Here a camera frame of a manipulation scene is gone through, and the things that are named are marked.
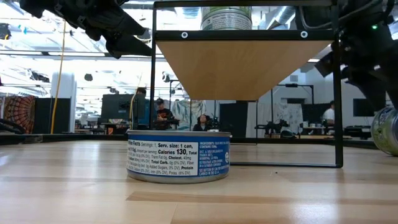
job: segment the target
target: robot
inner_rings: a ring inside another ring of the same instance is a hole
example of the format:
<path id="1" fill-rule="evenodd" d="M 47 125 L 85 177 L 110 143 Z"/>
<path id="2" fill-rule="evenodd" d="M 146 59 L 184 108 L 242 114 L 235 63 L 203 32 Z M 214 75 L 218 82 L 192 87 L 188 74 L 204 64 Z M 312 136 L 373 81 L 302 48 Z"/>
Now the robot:
<path id="1" fill-rule="evenodd" d="M 35 17 L 44 10 L 64 18 L 72 27 L 80 27 L 93 40 L 106 39 L 109 53 L 120 58 L 135 54 L 150 56 L 151 49 L 136 39 L 146 29 L 128 16 L 120 5 L 128 0 L 21 0 L 20 6 Z M 379 111 L 372 127 L 374 142 L 389 154 L 398 156 L 398 41 L 388 25 L 394 0 L 340 0 L 339 28 L 343 78 L 358 87 Z M 331 28 L 330 8 L 295 8 L 295 23 L 300 30 Z M 315 67 L 323 76 L 332 72 L 333 51 Z M 392 107 L 380 99 L 389 94 Z"/>

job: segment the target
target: wooden shelf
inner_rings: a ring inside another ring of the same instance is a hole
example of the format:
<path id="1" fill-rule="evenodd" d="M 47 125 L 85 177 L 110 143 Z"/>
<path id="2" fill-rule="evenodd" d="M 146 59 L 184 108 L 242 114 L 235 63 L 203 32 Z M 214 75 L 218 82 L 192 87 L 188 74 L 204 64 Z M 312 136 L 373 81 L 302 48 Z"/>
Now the wooden shelf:
<path id="1" fill-rule="evenodd" d="M 331 40 L 156 40 L 194 100 L 257 100 Z"/>

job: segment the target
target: can on shelf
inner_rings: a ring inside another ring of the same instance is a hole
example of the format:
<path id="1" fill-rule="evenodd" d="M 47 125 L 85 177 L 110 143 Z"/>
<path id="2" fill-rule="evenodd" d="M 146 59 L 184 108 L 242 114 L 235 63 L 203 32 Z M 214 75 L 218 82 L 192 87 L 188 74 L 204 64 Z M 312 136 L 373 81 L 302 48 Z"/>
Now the can on shelf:
<path id="1" fill-rule="evenodd" d="M 251 7 L 202 7 L 202 30 L 251 30 Z"/>
<path id="2" fill-rule="evenodd" d="M 194 184 L 228 175 L 230 133 L 127 133 L 127 173 L 134 179 L 162 184 Z"/>
<path id="3" fill-rule="evenodd" d="M 371 132 L 380 150 L 398 156 L 398 111 L 395 108 L 380 110 L 374 117 Z"/>

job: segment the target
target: ceiling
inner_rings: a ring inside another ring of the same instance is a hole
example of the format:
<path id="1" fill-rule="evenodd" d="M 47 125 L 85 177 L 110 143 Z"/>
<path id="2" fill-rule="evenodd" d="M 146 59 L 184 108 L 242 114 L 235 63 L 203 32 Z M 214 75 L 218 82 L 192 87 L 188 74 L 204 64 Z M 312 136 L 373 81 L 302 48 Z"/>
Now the ceiling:
<path id="1" fill-rule="evenodd" d="M 152 26 L 153 1 L 129 1 L 123 9 L 144 27 Z M 275 14 L 277 7 L 253 7 L 253 28 L 264 26 L 264 20 Z M 157 13 L 157 27 L 164 30 L 199 30 L 200 10 L 175 8 Z M 50 83 L 31 79 L 32 72 L 47 77 L 60 67 L 62 51 L 63 20 L 47 11 L 41 19 L 32 17 L 19 7 L 18 1 L 0 0 L 0 23 L 9 24 L 12 37 L 0 40 L 0 76 L 6 86 L 0 87 L 0 95 L 49 96 Z M 325 49 L 316 58 L 328 53 Z M 147 57 L 127 56 L 116 60 L 105 57 L 105 41 L 95 42 L 86 36 L 84 30 L 74 29 L 67 24 L 65 33 L 65 58 L 63 69 L 73 70 L 78 84 L 78 107 L 81 113 L 101 112 L 101 96 L 109 93 L 109 87 L 120 93 L 134 93 L 139 86 L 150 85 L 150 60 Z M 156 63 L 156 97 L 168 98 L 169 85 L 162 80 L 163 74 L 173 71 L 161 52 Z M 93 81 L 84 79 L 86 74 Z M 186 98 L 183 90 L 176 90 L 174 98 Z"/>

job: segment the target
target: man in dark shirt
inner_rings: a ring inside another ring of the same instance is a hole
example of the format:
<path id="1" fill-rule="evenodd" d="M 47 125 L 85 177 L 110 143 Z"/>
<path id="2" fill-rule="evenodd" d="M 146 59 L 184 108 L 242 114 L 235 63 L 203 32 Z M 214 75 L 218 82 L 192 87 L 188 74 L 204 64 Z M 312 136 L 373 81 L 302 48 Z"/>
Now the man in dark shirt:
<path id="1" fill-rule="evenodd" d="M 173 113 L 167 109 L 164 108 L 164 100 L 159 98 L 156 100 L 156 104 L 158 107 L 157 110 L 157 120 L 158 121 L 167 121 L 167 120 L 171 120 L 174 118 Z"/>

